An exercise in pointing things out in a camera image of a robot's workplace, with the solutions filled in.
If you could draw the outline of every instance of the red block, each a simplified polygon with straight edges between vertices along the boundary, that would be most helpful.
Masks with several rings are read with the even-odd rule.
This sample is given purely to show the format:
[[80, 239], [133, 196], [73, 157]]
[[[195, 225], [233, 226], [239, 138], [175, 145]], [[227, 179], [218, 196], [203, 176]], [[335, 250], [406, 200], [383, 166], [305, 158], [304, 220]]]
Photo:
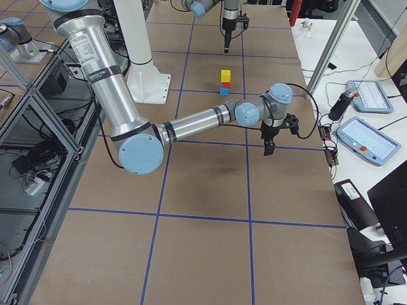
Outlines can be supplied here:
[[230, 89], [230, 83], [222, 83], [221, 88]]

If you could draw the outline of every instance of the cardboard floor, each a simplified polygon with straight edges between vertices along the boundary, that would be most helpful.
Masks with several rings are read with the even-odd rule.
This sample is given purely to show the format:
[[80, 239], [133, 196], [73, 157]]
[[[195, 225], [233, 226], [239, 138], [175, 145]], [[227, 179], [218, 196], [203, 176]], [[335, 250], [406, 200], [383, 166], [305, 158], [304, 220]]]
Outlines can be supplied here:
[[[139, 105], [152, 122], [276, 82], [305, 85], [284, 9], [243, 6], [250, 26], [229, 55], [219, 9], [198, 20], [155, 1], [153, 60], [172, 81], [165, 105]], [[44, 24], [43, 39], [56, 39]], [[221, 69], [231, 70], [228, 97]], [[289, 112], [306, 135], [312, 107], [294, 92]], [[30, 304], [364, 304], [317, 133], [282, 130], [275, 141], [264, 157], [259, 132], [218, 128], [166, 148], [156, 172], [136, 177], [111, 164], [99, 137]]]

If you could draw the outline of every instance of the white table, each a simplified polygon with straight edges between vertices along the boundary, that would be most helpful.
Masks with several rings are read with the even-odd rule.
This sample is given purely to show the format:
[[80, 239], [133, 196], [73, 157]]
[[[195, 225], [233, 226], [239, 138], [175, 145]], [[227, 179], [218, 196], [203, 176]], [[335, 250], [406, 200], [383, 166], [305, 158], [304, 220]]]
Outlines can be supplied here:
[[[302, 68], [304, 70], [312, 71], [315, 69], [315, 66], [318, 63], [325, 44], [328, 41], [333, 27], [335, 26], [335, 21], [310, 20], [313, 23], [312, 30], [310, 32], [301, 29], [301, 23], [303, 21], [304, 19], [298, 19], [296, 21], [296, 25], [292, 28], [292, 31]], [[372, 62], [373, 64], [371, 65], [370, 69], [369, 66], [367, 66], [357, 71], [349, 71], [356, 70]], [[380, 78], [378, 78], [374, 72], [374, 68], [378, 62], [379, 59], [376, 58], [376, 53], [371, 47], [366, 36], [363, 34], [359, 24], [356, 21], [351, 21], [335, 51], [335, 54], [331, 59], [331, 63], [337, 66], [337, 68], [333, 71], [348, 72], [334, 73], [322, 78], [314, 93], [314, 97], [318, 103], [320, 112], [322, 114], [326, 114], [331, 108], [331, 106], [328, 105], [328, 100], [326, 97], [326, 84], [328, 82], [345, 84], [350, 79], [362, 79], [367, 72], [367, 75], [364, 77], [365, 80], [379, 80]], [[331, 74], [333, 71], [327, 69], [325, 74]], [[312, 72], [303, 71], [303, 73], [306, 82], [308, 82], [310, 78], [307, 76], [311, 76]], [[388, 96], [400, 94], [391, 79], [382, 81], [382, 86]], [[328, 84], [328, 97], [331, 105], [336, 102], [340, 94], [345, 91], [345, 89], [345, 85]], [[380, 128], [398, 118], [401, 118], [402, 116], [407, 115], [407, 104], [402, 97], [391, 98], [390, 102], [394, 107], [394, 112], [392, 114], [361, 113], [357, 112], [354, 107], [350, 105], [343, 116], [342, 123], [348, 121], [354, 116], [358, 116], [374, 127]], [[330, 120], [327, 116], [322, 120], [322, 123], [329, 122]], [[335, 136], [335, 130], [337, 127], [337, 124], [333, 125], [333, 131], [331, 132], [333, 140], [337, 140]], [[390, 136], [402, 145], [402, 148], [386, 164], [384, 164], [384, 166], [375, 166], [364, 161], [348, 147], [339, 142], [338, 161], [340, 164], [336, 168], [337, 172], [335, 178], [333, 179], [333, 183], [345, 179], [351, 179], [356, 188], [358, 188], [360, 193], [370, 204], [367, 195], [368, 190], [407, 159], [406, 130], [407, 119], [399, 121], [382, 130], [383, 133]], [[362, 231], [362, 233], [372, 240], [379, 240], [381, 238], [372, 228], [366, 228]], [[385, 296], [383, 304], [393, 304], [393, 302], [407, 303], [407, 285], [388, 287], [386, 292], [388, 294]], [[375, 294], [376, 298], [380, 298], [380, 289], [375, 289]]]

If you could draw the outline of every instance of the white pole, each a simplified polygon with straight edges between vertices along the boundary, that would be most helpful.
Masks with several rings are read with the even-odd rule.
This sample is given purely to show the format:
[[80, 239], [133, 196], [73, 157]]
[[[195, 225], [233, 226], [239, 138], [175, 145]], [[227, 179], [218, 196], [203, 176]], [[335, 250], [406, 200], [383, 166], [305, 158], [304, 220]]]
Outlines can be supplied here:
[[169, 74], [154, 66], [141, 0], [114, 0], [130, 60], [127, 85], [136, 102], [164, 104]]

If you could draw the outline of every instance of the blue block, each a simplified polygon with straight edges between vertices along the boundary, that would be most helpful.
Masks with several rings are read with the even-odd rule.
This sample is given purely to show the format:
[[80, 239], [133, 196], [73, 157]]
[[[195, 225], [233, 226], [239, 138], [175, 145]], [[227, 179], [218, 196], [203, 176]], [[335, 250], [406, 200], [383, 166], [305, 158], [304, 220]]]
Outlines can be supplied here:
[[227, 95], [229, 95], [229, 89], [227, 89], [227, 88], [221, 88], [221, 90], [219, 91], [219, 93], [220, 93], [221, 95], [227, 96]]

